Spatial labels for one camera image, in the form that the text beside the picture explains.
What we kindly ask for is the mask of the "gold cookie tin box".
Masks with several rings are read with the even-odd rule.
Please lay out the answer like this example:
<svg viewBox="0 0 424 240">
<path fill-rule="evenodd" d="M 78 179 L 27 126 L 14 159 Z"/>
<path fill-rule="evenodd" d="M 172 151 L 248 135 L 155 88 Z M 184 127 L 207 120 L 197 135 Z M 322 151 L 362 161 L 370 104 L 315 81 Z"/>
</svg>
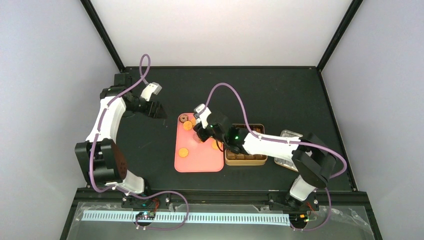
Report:
<svg viewBox="0 0 424 240">
<path fill-rule="evenodd" d="M 243 124 L 233 124 L 233 126 L 237 128 L 243 128 L 246 129 L 246 125 Z M 256 131 L 258 133 L 264 134 L 265 133 L 265 127 L 263 124 L 256 123 L 256 124 L 249 124 L 249 127 L 251 130 Z M 266 163 L 268 159 L 267 155 L 263 154 L 241 154 L 241 153 L 233 153 L 227 149 L 225 149 L 224 152 L 224 160 L 225 164 L 228 166 L 262 166 Z"/>
</svg>

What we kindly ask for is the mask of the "clear plastic tin lid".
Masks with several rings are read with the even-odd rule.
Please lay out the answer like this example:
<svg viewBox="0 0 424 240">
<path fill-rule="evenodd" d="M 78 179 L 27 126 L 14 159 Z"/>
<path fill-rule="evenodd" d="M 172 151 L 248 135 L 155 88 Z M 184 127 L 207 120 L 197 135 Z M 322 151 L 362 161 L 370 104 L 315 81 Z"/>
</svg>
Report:
<svg viewBox="0 0 424 240">
<path fill-rule="evenodd" d="M 290 141 L 298 142 L 303 135 L 300 133 L 285 129 L 281 132 L 280 136 L 285 139 L 288 139 L 289 142 Z M 279 166 L 298 172 L 298 169 L 292 160 L 293 151 L 295 151 L 298 148 L 298 146 L 299 146 L 298 144 L 283 143 L 282 149 L 281 149 L 282 152 L 279 154 L 279 157 L 274 157 L 274 162 Z"/>
</svg>

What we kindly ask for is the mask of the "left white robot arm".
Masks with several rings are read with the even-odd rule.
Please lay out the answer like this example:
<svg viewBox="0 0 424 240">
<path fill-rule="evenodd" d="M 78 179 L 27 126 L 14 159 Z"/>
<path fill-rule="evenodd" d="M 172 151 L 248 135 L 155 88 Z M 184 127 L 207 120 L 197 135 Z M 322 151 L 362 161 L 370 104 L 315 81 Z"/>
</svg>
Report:
<svg viewBox="0 0 424 240">
<path fill-rule="evenodd" d="M 152 99 L 161 90 L 159 83 L 148 83 L 141 77 L 129 87 L 118 83 L 101 91 L 94 126 L 85 141 L 74 148 L 84 179 L 96 192 L 119 190 L 126 196 L 148 198 L 148 183 L 128 169 L 116 141 L 125 112 L 141 113 L 153 119 L 167 118 L 162 104 Z"/>
</svg>

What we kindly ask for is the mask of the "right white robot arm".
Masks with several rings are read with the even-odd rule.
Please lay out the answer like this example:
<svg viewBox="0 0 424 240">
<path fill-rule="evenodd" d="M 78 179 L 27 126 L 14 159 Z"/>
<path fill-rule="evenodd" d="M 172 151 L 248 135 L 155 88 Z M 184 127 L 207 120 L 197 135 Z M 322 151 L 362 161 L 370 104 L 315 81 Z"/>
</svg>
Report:
<svg viewBox="0 0 424 240">
<path fill-rule="evenodd" d="M 201 116 L 196 113 L 194 118 L 194 130 L 203 142 L 213 138 L 234 154 L 265 155 L 293 163 L 298 177 L 284 196 L 290 209 L 299 209 L 314 190 L 327 188 L 336 155 L 325 145 L 319 145 L 307 136 L 275 136 L 261 134 L 248 126 L 236 127 L 224 115 Z"/>
</svg>

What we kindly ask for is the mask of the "pink plastic tray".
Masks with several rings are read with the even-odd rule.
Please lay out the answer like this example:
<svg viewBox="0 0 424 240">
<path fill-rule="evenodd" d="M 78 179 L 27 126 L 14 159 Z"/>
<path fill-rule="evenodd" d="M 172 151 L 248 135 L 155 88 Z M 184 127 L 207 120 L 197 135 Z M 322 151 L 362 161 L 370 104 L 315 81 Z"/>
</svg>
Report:
<svg viewBox="0 0 424 240">
<path fill-rule="evenodd" d="M 174 168 L 180 173 L 209 173 L 219 172 L 224 167 L 224 153 L 213 149 L 214 139 L 209 138 L 201 142 L 194 131 L 196 119 L 193 113 L 188 115 L 188 121 L 179 122 L 176 127 L 176 143 L 174 155 Z"/>
</svg>

